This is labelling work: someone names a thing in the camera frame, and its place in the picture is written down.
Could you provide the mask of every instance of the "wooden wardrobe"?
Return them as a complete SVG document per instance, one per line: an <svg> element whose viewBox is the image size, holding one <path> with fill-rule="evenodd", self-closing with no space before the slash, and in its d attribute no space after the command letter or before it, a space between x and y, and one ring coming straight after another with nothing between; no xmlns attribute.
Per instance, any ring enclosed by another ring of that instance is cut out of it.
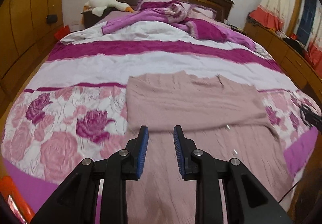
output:
<svg viewBox="0 0 322 224"><path fill-rule="evenodd" d="M47 24L48 14L58 21ZM56 43L62 0L4 0L0 6L0 116Z"/></svg>

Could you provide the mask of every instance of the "pink pillow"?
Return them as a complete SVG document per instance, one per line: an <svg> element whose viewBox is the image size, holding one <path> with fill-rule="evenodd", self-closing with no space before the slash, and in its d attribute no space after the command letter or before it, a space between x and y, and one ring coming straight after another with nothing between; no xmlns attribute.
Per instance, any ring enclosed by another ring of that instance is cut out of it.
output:
<svg viewBox="0 0 322 224"><path fill-rule="evenodd" d="M200 11L200 8L193 8L190 9L188 11L188 18L192 18L192 19L200 19L200 20L206 20L210 23L216 23L217 25L226 27L228 29L231 30L231 27L229 27L228 25L218 22L216 20L214 20L212 17L207 16L206 14L202 13L202 11Z"/></svg>
<svg viewBox="0 0 322 224"><path fill-rule="evenodd" d="M171 1L171 0L140 0L140 1L137 3L136 10L137 10L137 11L140 11L142 4L143 4L143 3L145 3L145 2L169 2L169 1ZM191 7L191 5L190 5L190 4L188 4L188 3L184 3L184 2L180 2L180 3L182 4L183 8L184 8L186 11L188 11L188 10L190 9L190 7Z"/></svg>

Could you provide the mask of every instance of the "orange object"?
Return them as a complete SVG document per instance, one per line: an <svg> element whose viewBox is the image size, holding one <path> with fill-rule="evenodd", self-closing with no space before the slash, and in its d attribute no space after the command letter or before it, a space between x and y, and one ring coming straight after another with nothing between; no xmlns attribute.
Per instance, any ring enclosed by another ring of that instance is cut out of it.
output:
<svg viewBox="0 0 322 224"><path fill-rule="evenodd" d="M24 219L30 223L35 213L21 196L10 176L4 176L0 179L0 192L6 201L8 201L8 197L11 195Z"/></svg>
<svg viewBox="0 0 322 224"><path fill-rule="evenodd" d="M291 39L296 40L297 39L297 35L295 35L294 33L290 36Z"/></svg>
<svg viewBox="0 0 322 224"><path fill-rule="evenodd" d="M57 40L61 40L63 37L65 37L66 35L68 35L70 33L70 29L69 29L69 26L65 26L65 27L62 27L60 30L58 30L55 34L54 34L54 37L57 39Z"/></svg>
<svg viewBox="0 0 322 224"><path fill-rule="evenodd" d="M135 12L131 7L126 7L125 11L132 12L132 13Z"/></svg>

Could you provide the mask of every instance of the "purple rose pattern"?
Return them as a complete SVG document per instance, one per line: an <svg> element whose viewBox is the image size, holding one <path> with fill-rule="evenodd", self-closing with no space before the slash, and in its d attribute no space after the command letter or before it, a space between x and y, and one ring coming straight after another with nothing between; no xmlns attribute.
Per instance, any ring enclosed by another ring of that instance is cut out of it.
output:
<svg viewBox="0 0 322 224"><path fill-rule="evenodd" d="M292 100L292 102L294 103L295 106L298 106L298 101L293 95L291 95L291 100Z"/></svg>
<svg viewBox="0 0 322 224"><path fill-rule="evenodd" d="M272 125L280 125L281 118L276 116L277 111L274 111L271 106L265 107L269 121Z"/></svg>
<svg viewBox="0 0 322 224"><path fill-rule="evenodd" d="M104 128L112 121L115 120L108 119L107 111L88 111L83 119L77 119L76 134L94 143L100 143L109 138L110 134L105 132Z"/></svg>
<svg viewBox="0 0 322 224"><path fill-rule="evenodd" d="M49 93L39 95L38 98L30 103L27 109L27 120L31 120L34 125L37 125L45 117L45 112L42 109L51 103L52 101L49 101Z"/></svg>
<svg viewBox="0 0 322 224"><path fill-rule="evenodd" d="M311 104L311 102L307 98L304 98L303 102L305 105L313 107L313 105Z"/></svg>
<svg viewBox="0 0 322 224"><path fill-rule="evenodd" d="M294 113L293 113L293 112L291 112L291 113L289 114L289 118L290 118L290 119L291 119L291 121L292 121L292 126L293 126L293 128L297 131L298 126L300 125L300 121L298 120L297 116L295 116L295 115L294 115Z"/></svg>

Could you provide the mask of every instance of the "nightstand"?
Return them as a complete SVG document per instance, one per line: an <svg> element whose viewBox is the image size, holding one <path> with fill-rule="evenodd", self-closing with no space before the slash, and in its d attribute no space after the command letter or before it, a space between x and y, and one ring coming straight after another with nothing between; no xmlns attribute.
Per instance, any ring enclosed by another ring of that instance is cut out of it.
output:
<svg viewBox="0 0 322 224"><path fill-rule="evenodd" d="M84 16L84 27L87 29L94 26L97 22L99 22L100 20L105 18L108 14L110 14L110 12L115 10L117 9L113 7L107 8L104 10L103 15L100 17L94 15L91 10L82 12L82 15Z"/></svg>

